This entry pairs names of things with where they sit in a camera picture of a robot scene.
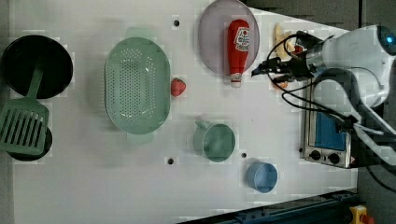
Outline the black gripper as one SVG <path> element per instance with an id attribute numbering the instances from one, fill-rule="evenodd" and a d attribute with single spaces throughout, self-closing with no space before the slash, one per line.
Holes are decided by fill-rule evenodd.
<path id="1" fill-rule="evenodd" d="M 280 74 L 280 77 L 274 78 L 276 83 L 304 81 L 313 77 L 304 60 L 291 59 L 282 62 L 279 57 L 264 60 L 258 68 L 251 71 L 251 76 L 269 75 L 270 73 Z"/>

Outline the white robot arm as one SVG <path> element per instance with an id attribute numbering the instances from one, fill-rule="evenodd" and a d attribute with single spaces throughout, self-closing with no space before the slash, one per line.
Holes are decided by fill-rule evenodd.
<path id="1" fill-rule="evenodd" d="M 337 37 L 317 38 L 299 31 L 276 44 L 284 49 L 295 39 L 303 50 L 287 51 L 286 61 L 269 56 L 251 72 L 267 75 L 279 86 L 304 81 L 306 96 L 283 90 L 303 103 L 304 158 L 342 168 L 381 163 L 395 166 L 395 128 L 375 110 L 392 91 L 395 34 L 370 25 Z"/>

